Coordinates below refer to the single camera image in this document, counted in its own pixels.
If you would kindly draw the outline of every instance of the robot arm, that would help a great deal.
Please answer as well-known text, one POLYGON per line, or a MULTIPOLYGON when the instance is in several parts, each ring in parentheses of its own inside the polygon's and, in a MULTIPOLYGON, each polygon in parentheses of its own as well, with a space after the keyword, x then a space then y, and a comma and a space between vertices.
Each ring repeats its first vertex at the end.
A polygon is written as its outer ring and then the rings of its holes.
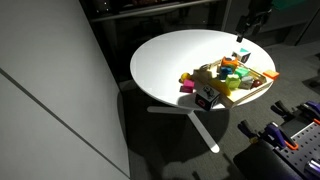
POLYGON ((241 16, 236 27, 238 35, 237 42, 242 42, 244 34, 252 26, 254 26, 252 34, 257 34, 260 31, 261 26, 268 21, 272 11, 271 8, 272 0, 251 0, 248 7, 248 15, 241 16))

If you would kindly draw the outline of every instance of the orange block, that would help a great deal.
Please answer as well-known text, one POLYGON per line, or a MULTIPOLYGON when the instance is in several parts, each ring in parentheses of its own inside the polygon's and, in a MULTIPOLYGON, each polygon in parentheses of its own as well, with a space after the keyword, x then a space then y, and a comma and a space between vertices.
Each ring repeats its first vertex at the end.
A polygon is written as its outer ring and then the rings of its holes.
POLYGON ((272 70, 267 70, 267 71, 263 72, 263 75, 265 75, 273 80, 276 80, 278 78, 278 76, 280 75, 280 73, 272 71, 272 70))

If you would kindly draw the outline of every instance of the table top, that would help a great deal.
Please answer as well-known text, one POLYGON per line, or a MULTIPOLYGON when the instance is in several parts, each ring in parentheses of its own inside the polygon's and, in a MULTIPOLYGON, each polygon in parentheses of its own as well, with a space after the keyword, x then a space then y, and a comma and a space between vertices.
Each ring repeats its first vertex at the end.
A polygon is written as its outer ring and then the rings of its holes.
MULTIPOLYGON (((241 48, 251 52, 247 67, 261 72, 275 71, 273 60, 260 46, 247 39, 238 43, 236 39, 234 34, 213 30, 181 30, 157 36, 133 54, 130 63, 132 77, 142 91, 160 102, 183 109, 202 110, 195 104, 195 92, 180 92, 182 84, 179 79, 183 73, 193 74, 194 69, 223 56, 230 57, 233 51, 241 48)), ((240 104, 260 97, 269 88, 240 104)), ((225 108, 221 103, 212 107, 221 108, 225 108)))

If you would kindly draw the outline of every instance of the table leg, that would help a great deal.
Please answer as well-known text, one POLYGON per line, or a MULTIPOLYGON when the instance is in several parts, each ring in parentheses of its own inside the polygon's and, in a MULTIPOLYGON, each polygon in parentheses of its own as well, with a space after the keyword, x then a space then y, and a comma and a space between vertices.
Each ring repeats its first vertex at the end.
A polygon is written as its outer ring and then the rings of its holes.
POLYGON ((207 143, 210 150, 213 153, 218 153, 220 151, 220 148, 218 144, 214 141, 214 139, 211 137, 207 129, 203 126, 197 115, 194 113, 193 110, 187 110, 187 109, 180 109, 175 107, 158 107, 158 106, 149 106, 148 112, 150 113, 168 113, 168 114, 186 114, 188 115, 189 119, 193 123, 193 125, 196 127, 197 131, 200 133, 203 140, 207 143))

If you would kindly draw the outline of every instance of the pink block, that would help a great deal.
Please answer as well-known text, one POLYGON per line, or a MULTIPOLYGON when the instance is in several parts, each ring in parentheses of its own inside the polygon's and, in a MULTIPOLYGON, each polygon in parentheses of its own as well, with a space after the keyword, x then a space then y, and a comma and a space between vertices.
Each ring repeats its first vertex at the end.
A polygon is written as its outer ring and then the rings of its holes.
POLYGON ((191 80, 189 80, 189 79, 186 79, 186 80, 184 80, 184 82, 183 82, 183 86, 185 86, 185 87, 190 87, 190 88, 194 88, 194 82, 191 81, 191 80))
POLYGON ((187 86, 181 86, 180 87, 180 92, 193 93, 193 88, 192 87, 187 87, 187 86))

